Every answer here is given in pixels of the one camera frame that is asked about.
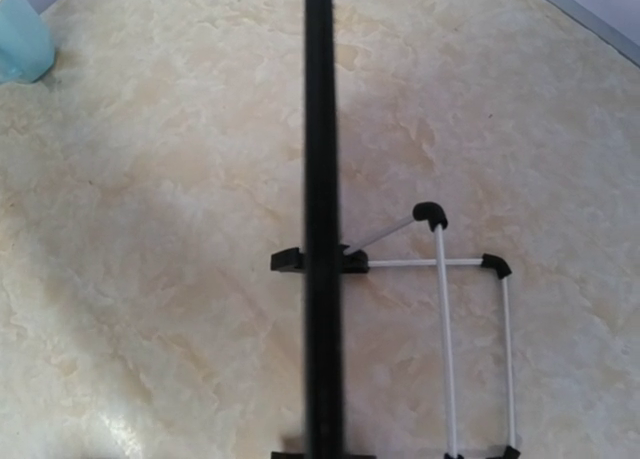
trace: black pole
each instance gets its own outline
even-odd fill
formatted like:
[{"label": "black pole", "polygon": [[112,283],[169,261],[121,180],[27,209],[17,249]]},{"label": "black pole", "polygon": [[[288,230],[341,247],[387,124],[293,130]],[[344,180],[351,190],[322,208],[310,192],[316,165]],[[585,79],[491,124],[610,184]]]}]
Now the black pole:
[{"label": "black pole", "polygon": [[306,454],[343,459],[333,4],[305,3]]}]

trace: white rod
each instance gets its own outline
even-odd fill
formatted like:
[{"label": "white rod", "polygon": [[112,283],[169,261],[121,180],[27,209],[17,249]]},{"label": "white rod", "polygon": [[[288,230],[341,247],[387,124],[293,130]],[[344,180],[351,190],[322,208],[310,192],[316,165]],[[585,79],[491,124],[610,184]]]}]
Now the white rod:
[{"label": "white rod", "polygon": [[511,312],[509,308],[509,287],[507,278],[503,278],[502,283],[502,303],[504,305],[504,336],[505,353],[507,356],[507,404],[509,408],[509,445],[516,447],[516,401],[513,386],[513,357],[511,351]]},{"label": "white rod", "polygon": [[[428,267],[436,266],[436,259],[400,259],[391,261],[369,261],[369,267]],[[480,266],[482,259],[447,259],[447,266]]]},{"label": "white rod", "polygon": [[404,219],[396,222],[395,224],[391,224],[390,226],[385,227],[379,232],[371,234],[370,236],[365,237],[359,242],[356,242],[353,246],[348,247],[344,251],[344,255],[348,256],[349,254],[353,254],[354,252],[359,251],[363,247],[367,247],[374,242],[378,242],[380,239],[387,237],[389,234],[393,234],[394,232],[402,229],[403,227],[407,227],[409,224],[415,222],[413,216],[407,216]]},{"label": "white rod", "polygon": [[449,291],[447,289],[447,263],[444,255],[442,226],[436,226],[436,261],[438,267],[438,295],[440,296],[440,321],[442,323],[442,355],[444,359],[444,379],[446,392],[447,438],[449,455],[458,457],[458,431],[456,421],[456,391],[453,376],[453,345],[451,341],[451,314],[449,312]]}]

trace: light blue mug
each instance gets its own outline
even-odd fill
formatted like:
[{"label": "light blue mug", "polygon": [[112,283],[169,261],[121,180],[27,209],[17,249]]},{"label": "light blue mug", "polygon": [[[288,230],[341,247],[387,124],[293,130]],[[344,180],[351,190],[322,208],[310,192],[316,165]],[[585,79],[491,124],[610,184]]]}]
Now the light blue mug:
[{"label": "light blue mug", "polygon": [[0,84],[37,81],[55,55],[49,29],[27,0],[0,0]]}]

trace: marble floor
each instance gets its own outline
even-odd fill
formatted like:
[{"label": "marble floor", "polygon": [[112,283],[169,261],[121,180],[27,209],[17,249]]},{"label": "marble floor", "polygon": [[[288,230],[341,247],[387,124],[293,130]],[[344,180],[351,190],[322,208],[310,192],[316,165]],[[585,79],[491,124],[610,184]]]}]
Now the marble floor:
[{"label": "marble floor", "polygon": [[[345,241],[423,200],[514,270],[526,459],[640,451],[640,70],[542,0],[336,0]],[[301,0],[61,0],[0,88],[3,458],[301,433]],[[432,257],[412,226],[372,258]],[[506,439],[497,286],[451,271],[460,441]],[[433,271],[344,281],[348,442],[441,458]]]}]

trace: baseboard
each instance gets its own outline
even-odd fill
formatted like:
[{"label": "baseboard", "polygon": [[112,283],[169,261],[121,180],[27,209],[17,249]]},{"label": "baseboard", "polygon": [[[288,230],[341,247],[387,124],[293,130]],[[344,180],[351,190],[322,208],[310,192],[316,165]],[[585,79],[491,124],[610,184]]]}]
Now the baseboard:
[{"label": "baseboard", "polygon": [[640,67],[640,45],[585,9],[574,0],[547,0],[562,12],[593,31],[623,56]]}]

